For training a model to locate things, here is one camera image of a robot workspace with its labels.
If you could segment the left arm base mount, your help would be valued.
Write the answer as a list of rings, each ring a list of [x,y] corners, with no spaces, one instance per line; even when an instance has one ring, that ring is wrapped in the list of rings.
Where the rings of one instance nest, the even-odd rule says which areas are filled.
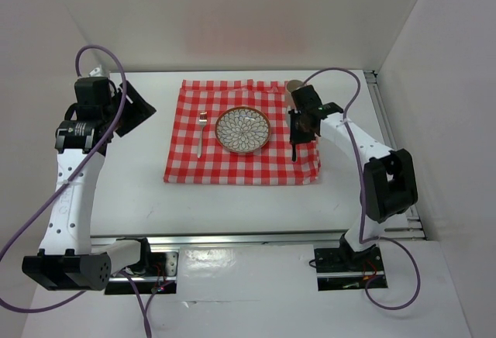
[[[141,295],[172,295],[177,292],[177,271],[179,253],[177,251],[152,252],[147,254],[146,264],[137,264],[123,271],[130,276]],[[106,295],[132,295],[134,293],[128,279],[116,274],[109,279]]]

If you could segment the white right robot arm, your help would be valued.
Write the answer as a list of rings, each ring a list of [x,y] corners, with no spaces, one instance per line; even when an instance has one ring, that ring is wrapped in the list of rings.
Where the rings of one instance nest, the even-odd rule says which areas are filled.
[[[412,155],[376,141],[334,103],[308,112],[292,109],[288,120],[293,160],[297,159],[298,144],[321,138],[356,162],[361,212],[339,240],[338,260],[347,270],[357,269],[384,234],[387,221],[418,200]]]

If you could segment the red white checkered cloth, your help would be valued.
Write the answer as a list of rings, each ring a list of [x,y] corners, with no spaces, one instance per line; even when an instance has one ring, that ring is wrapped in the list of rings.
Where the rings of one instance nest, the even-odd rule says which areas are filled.
[[[174,117],[164,182],[204,185],[306,185],[316,181],[321,167],[318,144],[291,144],[283,81],[183,81]],[[215,123],[226,110],[246,106],[270,121],[268,143],[253,153],[232,153],[215,138]],[[202,156],[197,158],[200,112],[208,113]]]

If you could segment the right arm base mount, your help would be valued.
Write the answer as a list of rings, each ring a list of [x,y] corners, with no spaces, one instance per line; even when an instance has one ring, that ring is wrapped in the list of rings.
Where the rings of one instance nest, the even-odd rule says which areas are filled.
[[[382,254],[378,247],[365,257],[347,263],[337,248],[314,249],[314,258],[308,265],[315,269],[319,291],[349,291],[370,288],[388,288]]]

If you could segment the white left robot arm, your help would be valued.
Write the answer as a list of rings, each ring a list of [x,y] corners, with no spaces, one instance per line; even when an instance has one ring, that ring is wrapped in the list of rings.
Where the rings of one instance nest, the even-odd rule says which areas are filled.
[[[91,247],[91,215],[98,176],[114,135],[125,136],[155,113],[128,82],[79,78],[77,101],[55,132],[60,195],[38,253],[26,256],[22,272],[48,291],[101,291],[109,278],[128,268],[136,275],[153,266],[144,238],[122,237],[103,250]]]

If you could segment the silver fork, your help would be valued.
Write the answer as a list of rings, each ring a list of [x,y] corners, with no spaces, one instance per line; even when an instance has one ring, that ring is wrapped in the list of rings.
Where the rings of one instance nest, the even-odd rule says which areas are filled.
[[[197,158],[200,158],[202,156],[202,144],[203,144],[203,132],[204,128],[208,123],[208,113],[206,111],[200,112],[199,118],[198,118],[198,124],[200,127],[200,134],[198,138],[198,145],[197,145]]]

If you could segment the beige paper cup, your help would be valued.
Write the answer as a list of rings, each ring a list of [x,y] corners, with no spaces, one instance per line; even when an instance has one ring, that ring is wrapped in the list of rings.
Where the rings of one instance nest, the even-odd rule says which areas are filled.
[[[295,104],[294,104],[294,100],[292,98],[292,93],[296,90],[298,90],[299,88],[301,88],[303,86],[303,82],[300,81],[300,80],[290,80],[290,81],[287,81],[286,84],[285,84],[285,91],[286,91],[286,95],[285,95],[285,98],[286,98],[286,102],[292,107],[294,108]]]

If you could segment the silver table knife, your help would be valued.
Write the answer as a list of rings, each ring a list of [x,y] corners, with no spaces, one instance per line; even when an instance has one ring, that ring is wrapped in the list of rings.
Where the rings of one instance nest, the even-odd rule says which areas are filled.
[[[297,148],[296,148],[296,142],[295,142],[295,136],[296,136],[296,113],[294,109],[289,109],[288,110],[288,127],[290,130],[289,134],[289,140],[291,144],[291,161],[296,162],[298,159],[297,155]]]

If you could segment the patterned ceramic plate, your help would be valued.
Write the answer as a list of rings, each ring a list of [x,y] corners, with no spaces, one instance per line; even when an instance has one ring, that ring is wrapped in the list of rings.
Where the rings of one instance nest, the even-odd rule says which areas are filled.
[[[271,135],[268,118],[259,110],[240,106],[226,110],[215,123],[215,138],[232,153],[253,153],[264,147]]]

